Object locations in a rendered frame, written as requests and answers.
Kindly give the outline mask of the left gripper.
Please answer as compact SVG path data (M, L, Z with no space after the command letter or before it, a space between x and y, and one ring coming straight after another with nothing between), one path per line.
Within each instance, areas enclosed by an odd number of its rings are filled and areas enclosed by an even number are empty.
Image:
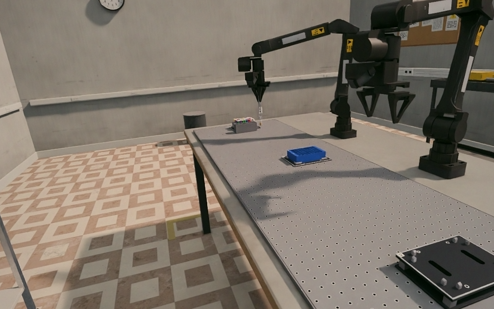
M395 80L393 83L381 84L381 83L366 82L363 85L363 87L368 86L368 88L363 88L363 90L356 91L357 96L363 105L367 117L372 117L373 112L375 110L375 106L378 101L379 94L388 95L388 101L389 101L393 124L396 124L400 121L403 113L413 101L416 94L409 93L408 91L395 92L396 87L409 88L410 86L410 81L398 81L399 60L400 59L391 60L391 61L396 61ZM368 108L368 105L366 104L365 96L372 96L370 110ZM401 106L401 109L398 112L398 115L396 115L398 101L404 101L404 102Z

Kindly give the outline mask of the blue tube carrier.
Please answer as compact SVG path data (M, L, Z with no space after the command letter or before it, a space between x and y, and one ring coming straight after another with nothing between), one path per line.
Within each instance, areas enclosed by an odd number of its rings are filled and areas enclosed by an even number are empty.
M326 157L326 152L316 146L287 150L287 157L293 162L310 162Z

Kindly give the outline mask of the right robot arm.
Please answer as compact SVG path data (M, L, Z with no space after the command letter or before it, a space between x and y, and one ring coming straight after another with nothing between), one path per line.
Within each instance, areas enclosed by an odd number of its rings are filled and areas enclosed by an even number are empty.
M338 21L340 20L340 21ZM342 34L341 56L339 63L339 71L337 85L335 91L335 100L330 104L330 112L337 115L335 127L330 128L331 132L342 136L356 134L357 130L352 129L350 105L347 103L349 95L349 83L345 78L345 69L347 63L352 63L353 57L351 48L356 40L356 34L359 28L345 20L336 19L335 22L325 22L320 25L298 30L290 34L282 35L265 41L260 41L252 46L254 56L238 58L238 71L245 72L245 81L248 85L254 85L256 82L265 82L264 60L261 60L261 54L271 51L280 50L282 48L303 43L319 37L324 37L330 34ZM343 33L345 32L345 34ZM253 73L250 72L251 60Z

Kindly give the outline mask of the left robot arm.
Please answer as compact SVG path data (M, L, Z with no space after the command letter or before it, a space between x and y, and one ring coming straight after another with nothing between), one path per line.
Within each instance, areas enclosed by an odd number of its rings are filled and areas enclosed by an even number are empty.
M460 34L443 95L436 109L430 109L423 124L423 135L435 140L429 154L420 156L420 162L445 171L466 168L467 162L458 160L457 151L458 143L467 130L468 112L462 111L462 104L481 36L488 21L494 19L492 2L493 0L399 0L379 4L372 10L370 30L356 34L351 50L354 60L371 61L346 64L345 78L351 88L357 89L366 82L394 82L396 61L391 60L400 58L402 37L388 33L409 31L410 25L428 19L453 14L461 18ZM456 118L444 117L444 114L455 115Z

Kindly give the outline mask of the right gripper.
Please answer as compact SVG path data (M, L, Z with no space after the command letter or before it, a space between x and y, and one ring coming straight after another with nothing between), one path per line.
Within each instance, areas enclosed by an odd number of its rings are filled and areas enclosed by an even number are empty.
M270 81L268 82L256 82L254 85L249 85L252 89L257 101L259 96L259 101L261 102L263 94L265 93L266 87L269 87Z

